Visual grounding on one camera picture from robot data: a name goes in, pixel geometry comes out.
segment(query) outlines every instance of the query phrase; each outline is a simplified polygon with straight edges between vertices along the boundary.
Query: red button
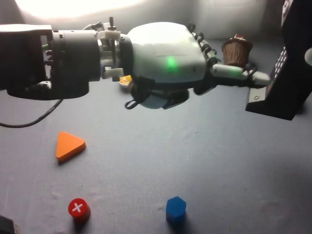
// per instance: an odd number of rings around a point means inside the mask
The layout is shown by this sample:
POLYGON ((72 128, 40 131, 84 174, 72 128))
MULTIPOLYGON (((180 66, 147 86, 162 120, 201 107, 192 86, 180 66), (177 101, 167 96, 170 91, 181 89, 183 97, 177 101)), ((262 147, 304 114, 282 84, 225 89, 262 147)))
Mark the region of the red button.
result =
POLYGON ((91 209, 82 198, 75 198, 68 205, 68 212, 77 222, 85 222, 91 214, 91 209))

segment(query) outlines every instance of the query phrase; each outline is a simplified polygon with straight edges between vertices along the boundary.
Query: brown basket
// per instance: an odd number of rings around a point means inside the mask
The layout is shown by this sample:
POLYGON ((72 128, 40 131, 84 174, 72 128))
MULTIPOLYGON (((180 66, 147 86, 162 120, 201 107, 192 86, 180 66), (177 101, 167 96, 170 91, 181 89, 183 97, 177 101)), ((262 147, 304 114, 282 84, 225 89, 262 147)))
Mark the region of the brown basket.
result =
POLYGON ((248 63, 252 47, 251 42, 238 38, 226 41, 222 45, 224 64, 244 68, 248 63))

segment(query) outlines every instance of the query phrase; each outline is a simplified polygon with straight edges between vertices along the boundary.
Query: orange triangle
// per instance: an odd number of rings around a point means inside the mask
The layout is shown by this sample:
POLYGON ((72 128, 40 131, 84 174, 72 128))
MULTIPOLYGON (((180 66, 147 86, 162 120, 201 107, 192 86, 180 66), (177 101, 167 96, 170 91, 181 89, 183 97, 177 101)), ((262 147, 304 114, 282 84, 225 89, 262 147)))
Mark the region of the orange triangle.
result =
POLYGON ((58 143, 56 157, 59 162, 64 162, 86 148, 86 143, 83 139, 78 138, 66 132, 58 134, 58 143))

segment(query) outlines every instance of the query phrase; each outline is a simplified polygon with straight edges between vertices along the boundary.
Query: blue hexagonal block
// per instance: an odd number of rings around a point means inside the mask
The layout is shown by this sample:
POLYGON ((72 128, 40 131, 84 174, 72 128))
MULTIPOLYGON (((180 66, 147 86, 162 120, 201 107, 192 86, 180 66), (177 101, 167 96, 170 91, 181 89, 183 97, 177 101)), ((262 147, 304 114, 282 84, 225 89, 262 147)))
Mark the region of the blue hexagonal block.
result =
POLYGON ((183 222, 186 213, 186 202, 176 196, 167 201, 166 218, 170 223, 178 224, 183 222))

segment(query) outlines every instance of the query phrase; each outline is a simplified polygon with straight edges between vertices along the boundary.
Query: black cable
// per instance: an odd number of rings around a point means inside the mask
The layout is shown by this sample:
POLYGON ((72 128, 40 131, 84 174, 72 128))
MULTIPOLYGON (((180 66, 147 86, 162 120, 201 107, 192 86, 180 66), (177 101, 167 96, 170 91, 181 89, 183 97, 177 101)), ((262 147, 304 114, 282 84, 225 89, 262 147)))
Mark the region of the black cable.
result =
POLYGON ((44 113, 42 116, 37 118, 36 120, 26 123, 26 124, 5 124, 5 123, 0 123, 0 126, 5 127, 5 128, 26 128, 35 125, 36 123, 39 123, 41 120, 46 118, 49 114, 51 114, 61 103, 63 99, 58 100, 46 113, 44 113))

